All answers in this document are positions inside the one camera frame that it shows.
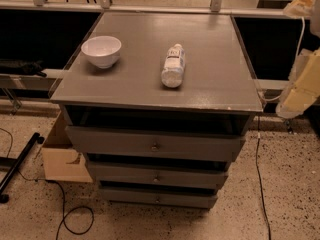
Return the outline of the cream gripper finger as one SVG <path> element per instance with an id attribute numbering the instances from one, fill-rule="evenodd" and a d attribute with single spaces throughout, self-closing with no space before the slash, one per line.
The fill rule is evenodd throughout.
<path id="1" fill-rule="evenodd" d="M 291 17 L 312 17 L 320 9 L 320 0 L 293 0 L 283 9 L 283 14 Z"/>
<path id="2" fill-rule="evenodd" d="M 295 59 L 289 82 L 282 91 L 276 114 L 292 119 L 303 114 L 320 97 L 320 49 L 303 49 Z"/>

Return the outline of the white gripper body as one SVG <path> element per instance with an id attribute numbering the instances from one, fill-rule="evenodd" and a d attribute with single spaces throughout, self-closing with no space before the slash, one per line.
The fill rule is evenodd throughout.
<path id="1" fill-rule="evenodd" d="M 314 3 L 310 16 L 310 32 L 320 38 L 320 0 Z"/>

